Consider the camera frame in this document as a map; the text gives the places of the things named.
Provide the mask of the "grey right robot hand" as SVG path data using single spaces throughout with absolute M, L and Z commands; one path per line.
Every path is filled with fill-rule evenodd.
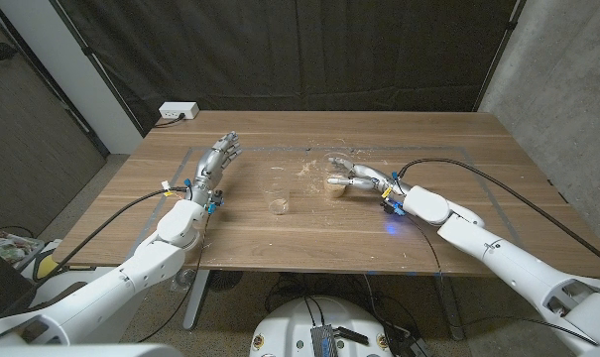
M 336 174 L 326 179 L 329 184 L 352 185 L 381 192 L 393 184 L 393 180 L 382 172 L 365 165 L 354 164 L 342 157 L 329 158 L 328 162 L 337 170 Z

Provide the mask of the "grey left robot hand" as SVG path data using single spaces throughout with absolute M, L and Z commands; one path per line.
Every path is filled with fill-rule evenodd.
M 220 183 L 223 171 L 242 153 L 239 136 L 231 131 L 221 137 L 198 161 L 187 198 L 203 203 Z

